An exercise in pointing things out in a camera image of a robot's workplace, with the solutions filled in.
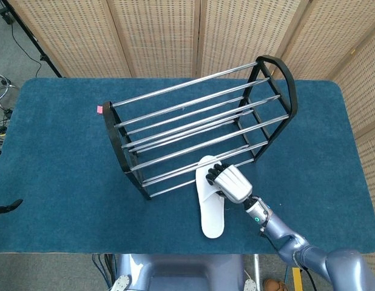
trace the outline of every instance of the white slipper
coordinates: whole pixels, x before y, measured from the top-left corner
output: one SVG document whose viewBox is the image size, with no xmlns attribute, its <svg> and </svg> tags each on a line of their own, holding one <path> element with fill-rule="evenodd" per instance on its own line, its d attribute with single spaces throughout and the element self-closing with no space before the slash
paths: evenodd
<svg viewBox="0 0 375 291">
<path fill-rule="evenodd" d="M 198 164 L 215 158 L 214 156 L 204 156 Z M 201 210 L 201 228 L 208 238 L 218 238 L 224 231 L 224 198 L 216 194 L 220 189 L 215 185 L 209 185 L 205 178 L 208 170 L 213 168 L 214 164 L 221 165 L 221 162 L 214 162 L 195 171 L 195 183 Z"/>
<path fill-rule="evenodd" d="M 113 284 L 110 291 L 124 291 L 129 285 L 130 279 L 127 275 L 121 275 Z"/>
</svg>

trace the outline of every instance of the blue tablecloth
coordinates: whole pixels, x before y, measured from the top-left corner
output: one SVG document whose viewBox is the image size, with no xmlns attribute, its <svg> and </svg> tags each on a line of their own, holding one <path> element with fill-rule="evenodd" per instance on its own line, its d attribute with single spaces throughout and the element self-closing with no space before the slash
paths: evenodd
<svg viewBox="0 0 375 291">
<path fill-rule="evenodd" d="M 225 231 L 208 239 L 195 185 L 146 201 L 121 171 L 97 105 L 183 81 L 25 83 L 0 156 L 0 205 L 24 202 L 0 215 L 0 252 L 273 252 L 243 206 L 227 201 Z M 133 104 L 125 119 L 243 82 L 211 80 L 174 97 L 148 99 Z M 241 170 L 254 194 L 312 244 L 373 252 L 375 215 L 340 89 L 328 81 L 296 81 L 296 87 L 297 116 Z M 258 86 L 253 94 L 265 90 Z"/>
</svg>

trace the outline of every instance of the robotic arm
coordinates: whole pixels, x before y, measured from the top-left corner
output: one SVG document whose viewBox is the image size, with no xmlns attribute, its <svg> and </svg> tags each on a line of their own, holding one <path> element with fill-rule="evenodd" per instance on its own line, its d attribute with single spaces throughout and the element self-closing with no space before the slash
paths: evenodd
<svg viewBox="0 0 375 291">
<path fill-rule="evenodd" d="M 206 179 L 220 188 L 219 195 L 244 208 L 271 239 L 287 237 L 278 249 L 279 257 L 289 266 L 311 269 L 333 285 L 335 291 L 375 290 L 375 276 L 356 250 L 339 249 L 326 253 L 312 246 L 303 236 L 291 230 L 265 203 L 252 195 L 252 185 L 233 165 L 216 164 Z"/>
</svg>

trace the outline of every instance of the chrome bar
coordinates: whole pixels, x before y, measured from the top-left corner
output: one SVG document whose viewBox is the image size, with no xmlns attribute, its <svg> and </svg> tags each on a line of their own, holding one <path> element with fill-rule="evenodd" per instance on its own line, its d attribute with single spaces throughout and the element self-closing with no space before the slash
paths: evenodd
<svg viewBox="0 0 375 291">
<path fill-rule="evenodd" d="M 220 154 L 218 154 L 218 155 L 215 155 L 215 157 L 216 157 L 216 158 L 222 158 L 223 156 L 227 155 L 228 153 L 234 153 L 234 152 L 236 152 L 236 151 L 238 151 L 238 150 L 245 149 L 245 148 L 248 147 L 248 146 L 249 146 L 249 145 L 245 144 L 245 145 L 243 145 L 243 146 L 241 146 L 241 147 L 237 147 L 236 149 L 228 150 L 227 152 L 224 152 L 224 153 L 220 153 Z M 198 162 L 194 162 L 193 164 L 186 165 L 186 166 L 184 166 L 184 167 L 180 167 L 180 168 L 175 169 L 175 170 L 173 170 L 173 171 L 170 171 L 170 172 L 167 172 L 167 173 L 163 173 L 163 174 L 160 174 L 160 175 L 158 175 L 158 176 L 154 176 L 154 177 L 152 177 L 152 178 L 148 178 L 148 179 L 144 180 L 143 182 L 144 182 L 144 183 L 151 182 L 151 181 L 153 181 L 153 180 L 155 180 L 155 179 L 162 178 L 162 177 L 164 177 L 164 176 L 167 176 L 167 175 L 170 175 L 170 174 L 173 174 L 173 173 L 177 173 L 177 172 L 179 172 L 179 171 L 182 171 L 182 170 L 184 170 L 184 169 L 187 169 L 187 168 L 190 168 L 190 167 L 193 167 L 193 166 L 196 166 L 196 165 L 198 165 Z"/>
<path fill-rule="evenodd" d="M 230 73 L 233 73 L 233 72 L 237 72 L 237 71 L 240 71 L 240 70 L 244 70 L 244 69 L 253 67 L 255 65 L 257 65 L 257 62 L 252 62 L 250 64 L 241 65 L 241 66 L 233 68 L 233 69 L 229 69 L 229 70 L 226 70 L 226 71 L 211 74 L 209 76 L 205 76 L 205 77 L 202 77 L 202 78 L 199 78 L 199 79 L 191 80 L 189 82 L 178 84 L 178 85 L 168 87 L 168 88 L 165 88 L 165 89 L 157 90 L 157 91 L 154 91 L 154 92 L 151 92 L 151 93 L 148 93 L 148 94 L 144 94 L 144 95 L 141 95 L 141 96 L 137 96 L 137 97 L 125 100 L 125 101 L 116 102 L 116 103 L 113 103 L 112 106 L 118 107 L 118 106 L 125 105 L 125 104 L 128 104 L 128 103 L 137 101 L 137 100 L 147 99 L 147 98 L 150 98 L 150 97 L 153 97 L 153 96 L 157 96 L 157 95 L 164 94 L 164 93 L 167 93 L 167 92 L 171 92 L 171 91 L 174 91 L 174 90 L 177 90 L 177 89 L 181 89 L 181 88 L 184 88 L 184 87 L 187 87 L 187 86 L 190 86 L 190 85 L 194 85 L 196 83 L 203 82 L 203 81 L 206 81 L 208 79 L 212 79 L 212 78 L 227 75 L 227 74 L 230 74 Z"/>
<path fill-rule="evenodd" d="M 159 162 L 175 158 L 177 156 L 185 155 L 185 154 L 193 152 L 195 150 L 202 149 L 203 147 L 211 146 L 211 145 L 216 144 L 218 142 L 225 141 L 225 140 L 227 140 L 229 138 L 233 138 L 237 135 L 242 135 L 243 133 L 250 132 L 250 131 L 255 130 L 255 129 L 259 129 L 263 126 L 266 126 L 266 125 L 269 125 L 269 124 L 272 124 L 272 123 L 275 123 L 275 122 L 278 122 L 278 121 L 282 121 L 282 120 L 287 119 L 287 118 L 289 118 L 289 115 L 283 115 L 283 116 L 280 116 L 280 117 L 277 117 L 277 118 L 270 119 L 269 121 L 265 121 L 263 123 L 247 127 L 245 129 L 238 130 L 237 132 L 228 133 L 227 135 L 220 136 L 220 137 L 215 138 L 215 139 L 211 139 L 210 141 L 206 141 L 206 142 L 203 142 L 201 144 L 194 145 L 192 147 L 188 147 L 187 149 L 183 149 L 183 150 L 179 150 L 177 152 L 173 152 L 173 153 L 168 154 L 166 156 L 162 156 L 161 158 L 153 159 L 151 161 L 144 162 L 142 164 L 138 164 L 137 166 L 132 167 L 131 171 L 136 171 L 136 170 L 142 169 L 144 167 L 151 166 L 151 165 L 157 164 Z"/>
<path fill-rule="evenodd" d="M 247 161 L 244 161 L 244 162 L 241 162 L 241 163 L 239 163 L 239 164 L 236 164 L 235 167 L 239 167 L 239 166 L 241 166 L 241 165 L 244 165 L 244 164 L 247 164 L 247 163 L 249 163 L 249 162 L 253 162 L 253 161 L 254 161 L 254 159 L 249 159 L 249 160 L 247 160 Z M 166 192 L 169 192 L 169 191 L 172 191 L 172 190 L 175 190 L 175 189 L 181 188 L 181 187 L 183 187 L 183 186 L 186 186 L 186 185 L 192 184 L 192 183 L 194 183 L 194 182 L 195 182 L 195 179 L 194 179 L 194 180 L 190 180 L 190 181 L 188 181 L 188 182 L 185 182 L 185 183 L 182 183 L 182 184 L 179 184 L 179 185 L 173 186 L 173 187 L 171 187 L 171 188 L 167 188 L 167 189 L 165 189 L 165 190 L 159 191 L 159 192 L 157 192 L 157 193 L 151 194 L 150 197 L 151 197 L 151 198 L 156 197 L 156 196 L 161 195 L 161 194 L 163 194 L 163 193 L 166 193 Z"/>
<path fill-rule="evenodd" d="M 141 121 L 141 120 L 149 119 L 151 117 L 159 116 L 159 115 L 162 115 L 162 114 L 165 114 L 165 113 L 173 112 L 173 111 L 176 111 L 178 109 L 189 107 L 191 105 L 194 105 L 194 104 L 197 104 L 197 103 L 200 103 L 200 102 L 204 102 L 206 100 L 210 100 L 212 98 L 219 97 L 221 95 L 232 93 L 232 92 L 235 92 L 235 91 L 240 90 L 240 89 L 252 87 L 253 85 L 261 84 L 261 83 L 264 83 L 268 80 L 269 80 L 269 78 L 265 78 L 265 79 L 262 79 L 262 80 L 259 80 L 259 81 L 250 82 L 250 83 L 243 84 L 243 85 L 240 85 L 240 86 L 237 86 L 237 87 L 233 87 L 233 88 L 230 88 L 230 89 L 227 89 L 227 90 L 224 90 L 224 91 L 220 91 L 220 92 L 217 92 L 217 93 L 206 95 L 206 96 L 203 96 L 203 97 L 200 97 L 200 98 L 188 101 L 188 102 L 184 102 L 184 103 L 172 106 L 172 107 L 168 107 L 168 108 L 156 111 L 156 112 L 152 112 L 152 113 L 149 113 L 149 114 L 146 114 L 146 115 L 142 115 L 142 116 L 139 116 L 139 117 L 136 117 L 136 118 L 132 118 L 130 120 L 127 120 L 127 121 L 116 124 L 115 127 L 118 129 L 120 127 L 123 127 L 123 126 L 131 124 L 131 123 L 135 123 L 135 122 L 138 122 L 138 121 Z"/>
<path fill-rule="evenodd" d="M 5 108 L 3 107 L 3 105 L 1 105 L 1 103 L 0 103 L 0 109 L 5 111 Z"/>
<path fill-rule="evenodd" d="M 162 190 L 162 191 L 159 191 L 159 192 L 157 192 L 157 193 L 151 194 L 150 197 L 151 197 L 151 198 L 156 197 L 156 196 L 161 195 L 161 194 L 163 194 L 163 193 L 166 193 L 166 192 L 168 192 L 168 191 L 171 191 L 171 190 L 175 190 L 175 189 L 181 188 L 181 187 L 183 187 L 183 186 L 186 186 L 186 185 L 192 184 L 192 183 L 194 183 L 194 182 L 195 182 L 195 179 L 194 179 L 194 180 L 190 180 L 190 181 L 188 181 L 188 182 L 185 182 L 185 183 L 179 184 L 179 185 L 177 185 L 177 186 L 174 186 L 174 187 L 168 188 L 168 189 L 166 189 L 166 190 Z"/>
<path fill-rule="evenodd" d="M 191 134 L 189 134 L 189 135 L 183 135 L 183 136 L 181 136 L 181 137 L 179 137 L 179 138 L 175 138 L 175 139 L 172 139 L 172 140 L 170 140 L 170 141 L 162 142 L 161 144 L 153 145 L 152 147 L 146 147 L 145 149 L 138 150 L 137 153 L 143 153 L 143 152 L 146 152 L 146 151 L 148 151 L 148 150 L 156 149 L 157 147 L 162 147 L 162 146 L 165 146 L 165 145 L 167 145 L 167 144 L 172 144 L 173 142 L 180 141 L 181 139 L 189 138 L 189 137 L 194 136 L 194 135 L 199 135 L 200 133 L 208 132 L 208 131 L 210 131 L 210 130 L 212 130 L 212 129 L 217 129 L 217 128 L 223 126 L 223 125 L 231 124 L 231 123 L 233 123 L 233 122 L 234 122 L 233 120 L 231 120 L 231 121 L 226 121 L 226 122 L 224 122 L 224 123 L 220 123 L 220 124 L 217 124 L 217 125 L 214 125 L 214 126 L 208 127 L 208 128 L 206 128 L 206 129 L 199 130 L 199 131 L 197 131 L 197 132 L 193 132 L 193 133 L 191 133 Z"/>
<path fill-rule="evenodd" d="M 0 86 L 0 90 L 1 89 L 6 89 L 7 88 L 7 85 L 2 85 L 2 86 Z"/>
<path fill-rule="evenodd" d="M 157 133 L 156 135 L 152 135 L 152 136 L 149 136 L 147 138 L 138 139 L 137 141 L 129 142 L 129 143 L 123 145 L 122 148 L 133 147 L 137 144 L 142 144 L 144 142 L 151 141 L 153 139 L 157 139 L 157 138 L 161 138 L 161 137 L 166 136 L 166 135 L 171 135 L 173 133 L 181 132 L 182 130 L 189 129 L 191 127 L 195 127 L 196 125 L 201 125 L 201 124 L 207 123 L 209 121 L 213 121 L 213 120 L 216 120 L 218 118 L 224 117 L 226 115 L 242 111 L 244 109 L 250 109 L 250 108 L 256 107 L 258 105 L 262 105 L 262 104 L 267 103 L 269 101 L 276 100 L 279 97 L 280 97 L 280 95 L 275 95 L 275 96 L 272 96 L 272 97 L 269 97 L 269 98 L 251 103 L 251 104 L 247 104 L 247 105 L 244 105 L 244 106 L 241 106 L 241 107 L 237 107 L 235 109 L 231 109 L 231 110 L 225 111 L 223 113 L 219 113 L 219 114 L 216 114 L 216 115 L 213 115 L 213 116 L 210 116 L 210 117 L 207 117 L 207 118 L 204 118 L 204 119 L 201 119 L 201 120 L 189 123 L 189 124 L 185 124 L 183 126 L 176 127 L 174 129 L 167 130 L 165 132 Z"/>
<path fill-rule="evenodd" d="M 259 267 L 259 255 L 254 254 L 254 273 L 255 273 L 255 283 L 256 291 L 260 291 L 260 267 Z"/>
<path fill-rule="evenodd" d="M 244 161 L 244 162 L 240 162 L 240 163 L 236 164 L 235 167 L 240 167 L 240 166 L 242 166 L 242 165 L 248 164 L 249 162 L 253 162 L 253 161 L 255 161 L 254 158 L 252 158 L 252 159 L 248 159 L 248 160 L 246 160 L 246 161 Z"/>
<path fill-rule="evenodd" d="M 268 144 L 267 141 L 264 141 L 264 142 L 261 142 L 260 144 L 254 144 L 254 145 L 250 145 L 249 147 L 246 147 L 244 149 L 241 149 L 241 150 L 237 150 L 233 153 L 228 153 L 227 155 L 224 155 L 222 156 L 221 158 L 215 158 L 215 159 L 212 159 L 210 161 L 207 161 L 207 162 L 203 162 L 202 164 L 199 164 L 199 165 L 196 165 L 196 166 L 193 166 L 193 167 L 190 167 L 188 169 L 184 169 L 184 170 L 181 170 L 181 171 L 178 171 L 178 172 L 175 172 L 173 174 L 170 174 L 170 175 L 167 175 L 167 176 L 163 176 L 162 178 L 158 178 L 158 179 L 153 179 L 151 182 L 144 182 L 142 183 L 142 186 L 143 187 L 147 187 L 147 186 L 150 186 L 152 184 L 156 184 L 158 182 L 162 182 L 164 180 L 167 180 L 167 179 L 170 179 L 170 178 L 173 178 L 175 176 L 179 176 L 179 175 L 182 175 L 182 174 L 185 174 L 185 173 L 189 173 L 191 171 L 194 171 L 194 170 L 197 170 L 198 168 L 200 167 L 204 167 L 204 166 L 207 166 L 207 165 L 210 165 L 214 162 L 218 162 L 219 160 L 221 159 L 228 159 L 232 156 L 236 156 L 236 155 L 239 155 L 241 153 L 244 153 L 244 152 L 247 152 L 249 150 L 252 150 L 252 149 L 256 149 L 258 147 L 263 147 L 265 146 L 266 144 Z"/>
<path fill-rule="evenodd" d="M 180 115 L 180 116 L 176 116 L 174 118 L 170 118 L 170 119 L 167 119 L 167 120 L 164 120 L 164 121 L 161 121 L 161 122 L 158 122 L 158 123 L 154 123 L 154 124 L 151 124 L 151 125 L 148 125 L 148 126 L 145 126 L 145 127 L 142 127 L 140 129 L 134 129 L 134 130 L 131 130 L 130 132 L 127 132 L 128 135 L 131 135 L 133 133 L 137 133 L 137 132 L 141 132 L 143 130 L 146 130 L 146 129 L 151 129 L 152 127 L 157 127 L 159 125 L 163 125 L 163 124 L 167 124 L 167 123 L 170 123 L 170 122 L 174 122 L 174 121 L 177 121 L 179 119 L 183 119 L 185 117 L 189 117 L 189 116 L 192 116 L 192 115 L 195 115 L 197 113 L 201 113 L 201 112 L 205 112 L 205 111 L 208 111 L 210 109 L 214 109 L 214 108 L 217 108 L 217 107 L 220 107 L 220 106 L 223 106 L 225 104 L 229 104 L 229 103 L 232 103 L 232 102 L 236 102 L 236 101 L 239 101 L 239 100 L 242 100 L 244 97 L 237 97 L 235 99 L 231 99 L 231 100 L 228 100 L 228 101 L 225 101 L 225 102 L 221 102 L 221 103 L 218 103 L 218 104 L 214 104 L 212 106 L 208 106 L 208 107 L 205 107 L 205 108 L 202 108 L 202 109 L 198 109 L 196 111 L 192 111 L 192 112 L 189 112 L 189 113 L 186 113 L 186 114 L 183 114 L 183 115 Z"/>
<path fill-rule="evenodd" d="M 162 142 L 169 141 L 169 140 L 174 139 L 174 138 L 179 138 L 181 136 L 188 135 L 190 133 L 194 133 L 194 132 L 197 132 L 197 131 L 200 131 L 200 130 L 203 130 L 203 129 L 207 129 L 208 127 L 211 127 L 213 125 L 221 124 L 223 122 L 230 121 L 230 120 L 233 122 L 233 120 L 235 118 L 250 114 L 250 112 L 251 111 L 241 112 L 239 114 L 231 115 L 231 116 L 228 116 L 228 117 L 216 120 L 216 121 L 212 121 L 210 123 L 200 125 L 198 127 L 194 127 L 193 129 L 185 130 L 184 132 L 180 132 L 180 133 L 177 133 L 175 135 L 169 135 L 165 138 L 161 138 L 161 139 L 158 139 L 156 141 L 152 141 L 148 144 L 139 145 L 138 147 L 134 147 L 134 148 L 130 149 L 129 151 L 130 152 L 136 152 L 137 150 L 142 150 L 142 149 L 145 149 L 147 147 L 154 146 L 155 144 L 160 144 Z"/>
</svg>

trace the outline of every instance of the brown shoe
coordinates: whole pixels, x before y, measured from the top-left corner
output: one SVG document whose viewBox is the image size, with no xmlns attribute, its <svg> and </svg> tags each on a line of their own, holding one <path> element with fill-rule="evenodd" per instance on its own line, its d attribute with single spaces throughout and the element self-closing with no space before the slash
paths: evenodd
<svg viewBox="0 0 375 291">
<path fill-rule="evenodd" d="M 283 282 L 277 282 L 273 279 L 267 279 L 263 282 L 264 291 L 289 291 L 286 284 Z"/>
</svg>

